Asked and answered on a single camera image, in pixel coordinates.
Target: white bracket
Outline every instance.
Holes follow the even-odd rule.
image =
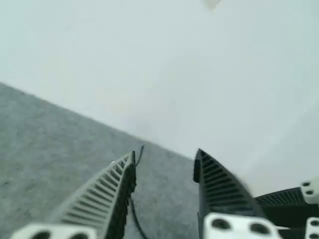
[[[14,232],[10,239],[96,239],[90,227],[32,223]]]
[[[276,226],[257,217],[210,213],[204,219],[203,239],[282,239]]]
[[[319,218],[308,218],[305,239],[319,238]]]
[[[306,203],[319,204],[319,177],[303,182],[300,188]]]

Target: mounting hole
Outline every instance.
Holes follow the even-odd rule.
[[[312,233],[309,235],[309,238],[311,239],[318,239],[319,238],[319,235],[317,233]]]
[[[73,235],[72,237],[70,237],[70,239],[88,239],[88,235],[84,234],[84,233],[77,233],[75,235]]]
[[[215,219],[212,221],[211,225],[215,228],[219,228],[219,229],[223,229],[223,230],[230,229],[230,224],[223,219]]]
[[[313,220],[313,221],[311,221],[311,223],[310,223],[312,226],[315,226],[315,227],[317,227],[317,226],[319,226],[319,221],[317,221],[317,220]]]
[[[34,234],[31,239],[49,239],[51,236],[51,233],[49,231],[41,231],[36,234]]]
[[[268,227],[266,227],[260,223],[254,223],[254,224],[250,225],[250,230],[252,232],[259,233],[259,234],[264,234],[264,235],[270,234]]]

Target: white plastic part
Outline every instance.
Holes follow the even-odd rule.
[[[281,239],[274,224],[257,217],[210,213],[203,230],[203,239]]]
[[[67,224],[29,224],[14,232],[10,239],[96,239],[96,231]]]
[[[306,203],[319,204],[319,177],[303,182],[300,188]]]
[[[319,238],[319,218],[308,218],[305,239]]]

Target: black plastic part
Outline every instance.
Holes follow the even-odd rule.
[[[200,239],[204,217],[211,212],[266,218],[260,205],[236,177],[201,149],[195,159],[194,181],[199,182]]]
[[[290,230],[278,230],[283,239],[304,239],[305,228],[295,228]]]
[[[105,239],[122,239],[124,237],[129,199],[136,186],[135,153],[133,153],[133,158],[134,164],[130,165],[124,172],[124,178],[122,179],[119,191],[120,195],[116,202]]]
[[[317,204],[307,204],[300,188],[278,191],[255,198],[275,225],[303,228],[309,217],[319,217]]]
[[[200,161],[198,159],[194,162],[194,173],[193,173],[193,180],[195,183],[199,183],[200,178]]]

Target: black cable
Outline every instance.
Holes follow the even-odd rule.
[[[138,164],[140,163],[140,160],[141,160],[142,155],[143,155],[143,151],[144,151],[144,145],[141,146],[140,155],[139,155],[138,160],[137,160],[136,163],[135,163],[135,167],[137,167]]]
[[[141,146],[139,158],[138,158],[138,160],[137,160],[136,163],[135,163],[135,166],[136,166],[136,167],[138,166],[138,164],[139,164],[140,161],[141,161],[143,151],[144,151],[144,145]],[[141,234],[141,236],[142,236],[143,239],[149,239],[149,238],[145,235],[145,233],[144,233],[144,231],[143,231],[143,229],[142,229],[142,227],[141,227],[141,225],[140,225],[140,222],[139,222],[138,217],[137,217],[137,215],[136,215],[136,211],[135,211],[134,202],[133,202],[132,197],[130,197],[129,200],[130,200],[131,209],[132,209],[132,214],[133,214],[133,221],[134,221],[134,223],[135,223],[136,228],[138,229],[138,231],[139,231],[139,233]]]

